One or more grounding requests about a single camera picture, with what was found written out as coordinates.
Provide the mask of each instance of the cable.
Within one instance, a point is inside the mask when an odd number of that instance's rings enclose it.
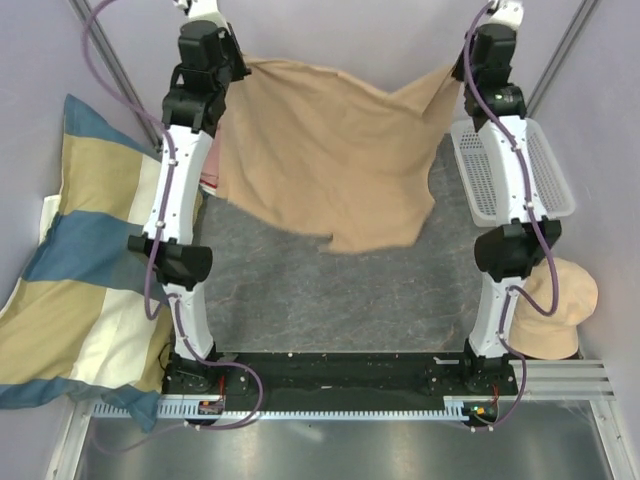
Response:
[[[524,190],[525,190],[525,208],[527,210],[527,214],[529,216],[529,220],[531,222],[531,225],[533,227],[533,231],[536,235],[536,238],[538,239],[538,242],[540,243],[540,247],[542,248],[545,257],[547,258],[547,262],[549,263],[549,270],[551,273],[551,285],[552,285],[552,300],[551,300],[551,307],[549,308],[549,310],[544,310],[544,308],[542,308],[534,299],[533,297],[531,297],[531,295],[529,295],[523,288],[518,287],[518,286],[511,286],[509,288],[509,291],[517,291],[520,295],[522,295],[525,300],[527,300],[527,302],[529,302],[531,304],[531,306],[541,315],[544,316],[552,316],[556,313],[556,311],[558,310],[558,302],[559,302],[559,285],[558,285],[558,271],[556,269],[556,265],[555,262],[553,260],[553,254],[551,253],[551,248],[549,247],[549,245],[547,244],[546,239],[544,238],[544,235],[542,234],[542,231],[540,230],[540,226],[538,225],[538,222],[536,220],[536,216],[535,213],[533,211],[533,198],[532,198],[532,194],[531,194],[531,178],[529,176],[529,169],[527,168],[527,162],[526,159],[524,158],[524,155],[522,154],[522,151],[520,149],[520,146],[518,145],[515,137],[511,134],[511,132],[509,131],[509,129],[500,121],[500,118],[495,115],[492,111],[491,108],[489,108],[489,106],[486,104],[486,102],[484,101],[484,99],[482,98],[482,95],[480,94],[480,91],[478,90],[478,86],[475,84],[475,80],[473,78],[473,72],[472,72],[472,65],[471,65],[471,42],[473,39],[473,33],[476,30],[476,27],[478,26],[478,24],[480,23],[480,20],[482,19],[482,17],[484,17],[485,14],[488,13],[489,9],[491,8],[490,4],[485,5],[480,12],[476,15],[476,17],[473,19],[473,22],[471,23],[471,27],[469,28],[469,31],[467,32],[467,36],[465,38],[465,43],[464,43],[464,49],[463,49],[463,61],[464,61],[464,73],[465,73],[465,80],[467,85],[469,86],[469,89],[471,90],[471,93],[473,94],[476,102],[478,103],[478,105],[480,106],[480,108],[482,108],[482,110],[484,111],[485,115],[487,116],[487,118],[494,124],[496,125],[496,127],[498,127],[498,129],[503,133],[503,135],[507,138],[507,140],[509,141],[509,144],[511,145],[511,150],[516,154],[516,157],[518,158],[518,162],[520,163],[520,168],[522,170],[522,179],[524,182]],[[520,381],[520,388],[518,389],[518,394],[515,398],[515,400],[513,401],[513,403],[511,404],[511,407],[509,408],[509,410],[507,410],[507,413],[504,414],[504,416],[502,418],[499,418],[495,421],[495,423],[493,423],[490,426],[486,426],[486,427],[475,427],[472,429],[472,431],[492,431],[494,427],[497,427],[498,425],[501,425],[502,423],[504,423],[515,411],[516,407],[520,404],[520,402],[522,401],[522,397],[524,395],[525,392],[525,388],[527,385],[527,361],[526,358],[524,357],[524,355],[516,350],[514,350],[513,348],[511,348],[509,346],[509,344],[506,342],[505,340],[505,325],[506,325],[506,320],[507,320],[507,312],[509,310],[509,305],[511,303],[511,295],[507,295],[504,305],[502,307],[502,312],[500,314],[500,324],[498,327],[498,335],[499,335],[499,339],[500,339],[500,343],[502,344],[502,346],[505,348],[505,350],[507,350],[507,352],[509,352],[510,354],[512,354],[513,356],[515,356],[516,358],[518,358],[520,360],[520,362],[522,363],[522,379]]]
[[[176,166],[176,147],[175,147],[175,142],[173,140],[173,137],[171,136],[171,133],[169,132],[169,130],[165,127],[165,125],[158,120],[157,118],[155,118],[153,115],[151,115],[150,113],[148,113],[141,105],[136,105],[134,103],[131,103],[126,97],[124,97],[122,94],[120,94],[118,91],[116,91],[115,89],[113,89],[98,73],[95,65],[93,64],[93,61],[91,60],[91,55],[89,52],[89,46],[90,46],[90,39],[89,39],[89,35],[90,35],[90,31],[91,31],[91,27],[93,26],[93,24],[96,22],[96,19],[98,17],[98,15],[100,15],[100,13],[107,8],[109,5],[111,5],[112,3],[114,3],[116,0],[102,0],[100,3],[98,3],[98,5],[96,5],[95,8],[93,8],[88,16],[88,18],[85,21],[83,30],[82,30],[82,55],[84,58],[84,61],[89,69],[89,71],[91,72],[91,75],[95,78],[95,80],[98,82],[98,84],[109,94],[111,95],[115,100],[117,100],[118,102],[120,102],[121,104],[125,105],[126,107],[130,108],[131,110],[133,110],[134,112],[138,113],[140,116],[148,119],[156,128],[158,128],[160,130],[160,132],[162,133],[162,136],[166,139],[166,143],[167,143],[167,150],[166,153],[169,153],[169,165],[168,165],[168,170],[167,170],[167,177],[165,180],[165,186],[164,186],[164,191],[162,193],[162,199],[160,202],[160,206],[159,206],[159,210],[158,210],[158,220],[157,220],[157,224],[156,224],[156,235],[155,238],[153,240],[153,245],[151,248],[151,253],[149,254],[149,262],[147,263],[147,268],[146,268],[146,274],[145,274],[145,281],[144,281],[144,301],[145,301],[145,313],[147,314],[147,317],[149,318],[149,320],[154,320],[158,317],[158,314],[160,312],[160,309],[162,308],[162,303],[160,303],[158,305],[158,307],[156,308],[155,311],[151,310],[151,283],[152,283],[152,278],[153,278],[153,265],[155,264],[155,260],[156,257],[158,255],[158,249],[160,247],[160,241],[162,238],[162,230],[164,228],[164,219],[166,216],[166,211],[167,211],[167,206],[169,203],[169,194],[171,192],[171,184],[173,183],[173,176],[174,176],[174,170],[175,170],[175,166]],[[250,367],[246,366],[246,365],[242,365],[240,363],[236,363],[236,362],[210,362],[205,360],[204,358],[200,357],[195,350],[193,349],[193,347],[191,346],[191,344],[188,341],[187,336],[184,333],[184,327],[182,325],[182,320],[180,317],[180,299],[177,298],[176,302],[175,302],[175,307],[174,307],[174,314],[176,316],[176,325],[177,325],[177,329],[178,332],[180,334],[180,338],[183,340],[185,347],[187,348],[187,350],[192,354],[192,356],[200,363],[206,365],[206,366],[210,366],[210,367],[232,367],[232,368],[239,368],[242,370],[245,370],[247,373],[249,373],[257,382],[258,384],[258,401],[256,403],[256,406],[254,407],[254,409],[251,411],[251,413],[249,415],[247,415],[245,418],[234,422],[232,424],[229,425],[220,425],[220,426],[211,426],[211,427],[195,427],[198,430],[200,428],[206,428],[208,430],[230,430],[230,429],[234,429],[234,428],[240,428],[243,426],[246,426],[250,423],[252,423],[256,417],[256,414],[259,412],[260,407],[262,406],[262,401],[264,399],[264,388],[262,385],[262,381],[260,380],[260,377],[258,376],[258,374],[251,369]],[[122,449],[117,451],[116,453],[126,453],[128,451],[131,451],[137,447],[139,447],[140,445],[146,443],[147,441],[152,440],[153,438],[155,438],[158,435],[164,434],[166,432],[175,430],[176,428],[180,427],[182,425],[172,425],[171,428],[167,428],[164,430],[160,430],[159,432],[156,433],[152,433],[150,434],[148,437],[146,437],[144,440],[126,448],[126,449]]]

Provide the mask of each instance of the cream stripe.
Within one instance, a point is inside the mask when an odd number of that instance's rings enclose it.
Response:
[[[117,388],[142,378],[156,322],[144,312],[143,297],[108,289],[102,312],[85,339],[70,380]],[[152,302],[155,309],[157,302]]]
[[[142,157],[140,167],[140,179],[138,188],[131,203],[129,218],[127,221],[135,225],[144,225],[149,220],[153,201],[156,196],[156,188],[160,178],[160,162],[147,155]]]

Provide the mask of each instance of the white wall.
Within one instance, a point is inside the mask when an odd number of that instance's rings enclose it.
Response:
[[[99,0],[90,0],[96,5]],[[513,79],[528,97],[580,0],[525,0]],[[485,0],[219,0],[240,47],[346,70],[395,90],[454,63]],[[160,114],[184,16],[169,0],[120,1],[102,24],[143,104]],[[458,116],[463,118],[461,105]]]
[[[595,277],[586,351],[601,357],[640,452],[640,63],[637,0],[601,2],[537,115],[578,209],[556,249]]]
[[[81,24],[67,0],[3,2],[1,18],[0,304],[4,304],[36,246],[42,199],[60,188],[66,94],[91,104],[138,141],[145,143],[145,137],[133,115],[103,93],[86,70]],[[0,412],[3,479],[43,478],[62,404]]]

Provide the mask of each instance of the white laundry basket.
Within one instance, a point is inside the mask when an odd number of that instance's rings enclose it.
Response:
[[[495,227],[496,195],[489,159],[473,128],[473,121],[455,122],[451,126],[451,137],[473,221],[479,227]],[[533,180],[549,218],[571,215],[575,201],[569,186],[540,125],[530,118],[527,119],[527,148]]]

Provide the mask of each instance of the purple cable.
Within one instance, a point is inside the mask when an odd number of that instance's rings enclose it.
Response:
[[[157,118],[155,118],[153,115],[151,115],[150,113],[148,113],[142,106],[140,105],[136,105],[134,103],[131,103],[129,100],[127,100],[126,97],[124,97],[122,94],[120,94],[118,91],[116,91],[115,89],[113,89],[98,73],[95,65],[93,64],[92,60],[91,60],[91,56],[90,56],[90,52],[89,52],[89,45],[90,45],[90,41],[89,41],[89,34],[91,31],[91,27],[92,25],[95,23],[98,15],[105,9],[107,8],[109,5],[111,5],[112,3],[114,3],[116,0],[102,0],[98,5],[96,5],[96,7],[94,9],[91,10],[91,13],[89,14],[89,17],[87,18],[85,24],[84,24],[84,28],[82,30],[82,54],[84,57],[84,61],[87,64],[87,67],[89,68],[89,71],[91,72],[91,74],[93,75],[93,77],[96,79],[96,81],[98,82],[98,84],[100,86],[102,86],[102,88],[105,89],[105,91],[111,95],[115,100],[117,100],[118,102],[122,103],[123,105],[125,105],[126,107],[130,108],[131,110],[133,110],[134,112],[138,113],[139,115],[141,115],[142,117],[146,118],[147,120],[149,120],[149,122],[151,122],[156,128],[158,128],[158,130],[160,130],[160,132],[162,133],[162,135],[166,138],[167,141],[167,149],[168,149],[168,153],[169,153],[169,158],[172,160],[175,160],[176,158],[176,147],[175,147],[175,143],[173,140],[173,137],[171,136],[171,133],[169,133],[168,129],[165,127],[165,125],[158,120]],[[164,191],[162,193],[162,200],[160,202],[160,207],[159,207],[159,211],[158,211],[158,224],[159,226],[157,227],[156,230],[156,236],[154,238],[153,241],[153,245],[151,248],[151,253],[149,254],[149,262],[147,264],[147,269],[146,269],[146,275],[145,275],[145,283],[144,283],[144,298],[145,298],[145,312],[147,314],[147,317],[149,318],[149,320],[154,320],[155,318],[157,318],[160,309],[162,308],[162,304],[158,305],[158,307],[156,308],[155,311],[151,311],[151,282],[152,282],[152,278],[153,278],[153,265],[155,264],[155,260],[156,257],[158,255],[158,249],[160,246],[160,241],[161,241],[161,237],[162,237],[162,229],[164,228],[164,219],[166,216],[166,211],[167,211],[167,205],[169,203],[169,194],[171,192],[171,184],[173,183],[173,175],[174,175],[174,168],[175,165],[172,165],[171,163],[169,164],[169,168],[167,171],[167,177],[165,180],[165,186],[164,186]],[[240,363],[236,363],[236,362],[210,362],[208,360],[205,360],[204,358],[200,357],[195,350],[193,349],[193,347],[191,346],[191,344],[188,341],[188,338],[186,337],[185,333],[184,333],[184,327],[182,325],[182,320],[180,317],[180,309],[179,309],[179,304],[180,304],[180,300],[178,298],[177,295],[169,295],[168,298],[171,297],[176,297],[176,303],[175,303],[175,315],[176,315],[176,324],[178,327],[178,333],[180,334],[180,337],[183,339],[184,341],[184,345],[187,348],[187,350],[193,355],[193,357],[199,361],[200,363],[210,366],[210,367],[233,367],[233,368],[239,368],[242,370],[245,370],[246,372],[248,372],[257,382],[258,384],[258,402],[256,403],[256,406],[254,407],[254,409],[251,411],[251,413],[249,415],[247,415],[245,418],[234,422],[232,424],[229,425],[220,425],[220,426],[212,426],[212,427],[204,427],[201,426],[201,429],[207,429],[207,430],[231,430],[234,428],[240,428],[243,426],[246,426],[250,423],[252,423],[255,419],[256,414],[258,413],[258,411],[260,410],[260,407],[262,406],[262,401],[264,398],[264,388],[262,385],[262,381],[260,380],[260,377],[258,376],[258,374],[251,369],[250,367],[246,366],[246,365],[242,365]],[[122,449],[122,450],[117,450],[117,451],[112,451],[111,454],[117,454],[117,453],[126,453],[129,452],[137,447],[139,447],[140,445],[143,445],[144,443],[156,438],[158,435],[162,435],[164,433],[167,433],[169,431],[175,430],[178,427],[182,427],[182,424],[180,425],[172,425],[169,428],[166,428],[164,430],[160,430],[159,432],[156,433],[152,433],[149,436],[147,436],[144,440],[141,440],[140,442],[137,442],[136,444]],[[109,451],[97,446],[96,448],[98,448],[98,450],[100,450],[103,453],[107,453],[109,454]]]
[[[89,71],[91,72],[93,77],[100,84],[100,86],[105,89],[105,91],[109,95],[115,98],[118,102],[129,107],[134,112],[138,113],[140,116],[149,120],[149,122],[151,122],[156,128],[158,128],[158,130],[160,130],[162,135],[167,140],[169,158],[171,158],[172,160],[175,160],[176,158],[175,143],[173,141],[173,137],[171,136],[167,128],[164,126],[164,124],[160,120],[155,118],[153,115],[145,111],[145,109],[142,108],[142,106],[131,103],[129,100],[127,100],[127,98],[124,95],[120,94],[118,91],[111,88],[111,86],[107,82],[105,82],[104,79],[100,76],[95,65],[91,61],[91,56],[89,54],[89,45],[90,45],[89,33],[91,30],[91,26],[95,23],[98,15],[105,8],[107,8],[109,5],[111,5],[115,1],[116,0],[102,0],[89,14],[89,17],[87,18],[84,24],[84,29],[82,30],[82,55],[84,56],[84,61],[87,64],[87,67],[89,67]],[[163,224],[164,218],[166,216],[167,205],[169,203],[169,193],[171,192],[171,184],[173,183],[174,168],[175,168],[175,165],[172,165],[170,163],[169,169],[167,171],[167,178],[165,181],[164,192],[162,194],[162,201],[160,202],[160,208],[158,212],[159,225]],[[156,236],[155,236],[155,239],[153,240],[151,253],[149,254],[149,263],[147,264],[147,271],[144,279],[144,309],[147,314],[147,318],[149,318],[149,320],[155,320],[158,317],[158,314],[160,313],[160,309],[162,308],[162,304],[159,304],[155,311],[151,311],[151,282],[153,279],[153,265],[155,264],[156,257],[158,256],[158,249],[160,248],[160,240],[162,238],[162,228],[163,228],[162,226],[158,226],[156,230]]]
[[[480,20],[482,19],[482,17],[488,12],[489,8],[490,8],[490,5],[487,4],[480,10],[480,12],[473,19],[473,22],[471,23],[471,27],[469,28],[469,31],[467,32],[467,36],[466,36],[465,43],[464,43],[464,49],[463,49],[465,79],[467,81],[467,85],[469,86],[469,89],[471,90],[471,93],[473,94],[476,102],[478,102],[478,105],[480,105],[480,108],[482,108],[482,110],[487,115],[489,120],[494,125],[496,125],[498,127],[498,129],[504,134],[504,136],[507,138],[507,140],[511,144],[511,149],[513,150],[513,152],[518,157],[518,161],[520,163],[520,168],[522,170],[522,179],[523,179],[523,182],[524,182],[524,190],[525,190],[525,202],[527,203],[526,208],[527,208],[527,213],[529,215],[529,220],[531,222],[531,225],[533,226],[533,231],[535,232],[536,238],[538,239],[538,242],[540,243],[540,246],[542,247],[542,250],[543,250],[543,252],[545,254],[545,257],[547,258],[547,261],[549,263],[549,270],[551,272],[551,285],[552,285],[551,308],[548,311],[544,310],[533,299],[533,297],[531,297],[531,295],[529,295],[524,289],[522,289],[522,288],[520,288],[518,286],[512,286],[512,287],[509,288],[509,290],[517,291],[519,294],[521,294],[525,298],[525,300],[527,300],[527,302],[529,302],[531,304],[531,306],[538,313],[540,313],[541,315],[545,315],[545,316],[550,317],[553,314],[555,314],[557,309],[558,309],[558,300],[559,300],[559,296],[560,296],[559,295],[559,285],[558,285],[558,272],[557,272],[557,269],[556,269],[555,262],[553,261],[553,254],[551,253],[551,249],[549,248],[549,245],[547,244],[547,241],[545,240],[544,235],[542,234],[542,231],[540,230],[540,226],[538,225],[538,222],[536,221],[536,217],[535,217],[535,214],[534,214],[534,211],[533,211],[533,207],[530,206],[531,202],[533,201],[533,198],[532,198],[532,195],[531,195],[531,178],[529,176],[529,169],[527,168],[527,162],[526,162],[526,160],[524,158],[524,155],[522,155],[522,151],[520,150],[520,148],[518,148],[518,143],[516,142],[515,137],[511,134],[509,129],[500,121],[500,118],[491,111],[489,106],[486,104],[486,102],[482,98],[482,95],[480,94],[480,92],[478,90],[478,87],[475,84],[475,81],[473,79],[473,75],[472,75],[471,41],[472,41],[472,37],[473,37],[473,32],[475,31],[476,27],[480,23]],[[513,404],[511,405],[511,408],[509,408],[507,413],[505,413],[501,418],[496,420],[496,422],[493,425],[491,425],[490,427],[489,426],[486,426],[486,427],[475,427],[476,431],[489,431],[490,429],[493,429],[494,427],[497,427],[497,426],[501,425],[509,417],[511,417],[511,415],[515,411],[516,407],[522,401],[522,397],[524,396],[524,392],[525,392],[525,387],[527,385],[527,361],[526,361],[526,358],[524,357],[524,355],[522,353],[520,353],[520,352],[514,350],[513,348],[511,348],[511,346],[509,346],[509,344],[504,339],[504,329],[505,329],[505,325],[506,325],[506,322],[507,322],[507,312],[509,311],[510,303],[511,303],[511,296],[507,295],[507,298],[505,299],[504,305],[502,307],[502,312],[500,314],[500,324],[498,326],[498,334],[500,335],[500,343],[502,343],[502,346],[509,353],[511,353],[512,355],[517,357],[522,362],[522,379],[520,381],[520,388],[518,390],[518,394],[517,394]]]

